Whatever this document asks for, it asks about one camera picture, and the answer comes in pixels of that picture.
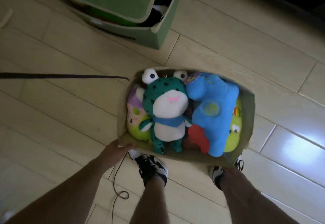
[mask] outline green storage box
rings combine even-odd
[[[127,27],[111,22],[106,22],[76,9],[73,2],[86,4],[94,8],[109,12],[113,15],[134,23],[145,21],[153,5],[154,0],[62,0],[69,8],[88,24],[120,36],[134,43],[154,49],[160,49],[171,26],[178,0],[172,0],[162,20],[152,27]]]

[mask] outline green plush frog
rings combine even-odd
[[[147,131],[151,128],[154,152],[158,154],[165,152],[164,142],[172,142],[173,150],[181,152],[185,127],[192,125],[191,120],[183,115],[189,105],[183,83],[187,76],[187,72],[181,70],[175,71],[173,77],[159,78],[154,69],[147,69],[142,75],[148,88],[142,89],[139,96],[142,96],[143,109],[152,119],[141,122],[139,129]]]

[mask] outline pink mouth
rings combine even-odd
[[[169,100],[170,102],[177,102],[178,97],[168,97],[168,100]]]

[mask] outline blue scarf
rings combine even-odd
[[[170,118],[170,119],[153,117],[152,120],[156,123],[160,123],[163,125],[168,125],[171,127],[178,127],[184,121],[184,116],[181,115],[181,116],[178,116],[175,118]]]

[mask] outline black and white sneaker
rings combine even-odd
[[[243,171],[244,169],[244,161],[241,160],[241,155],[237,158],[234,166],[236,168],[238,168],[239,171]],[[220,166],[214,166],[214,167],[211,167],[211,170],[210,170],[210,177],[213,181],[213,183],[217,186],[217,188],[219,190],[222,190],[221,187],[220,187],[220,180],[223,176],[223,173],[224,173],[224,170],[222,169],[222,167]]]
[[[130,150],[129,155],[139,166],[139,173],[146,186],[148,181],[154,176],[161,177],[165,185],[167,183],[168,170],[166,165],[153,155],[146,155],[136,150]]]

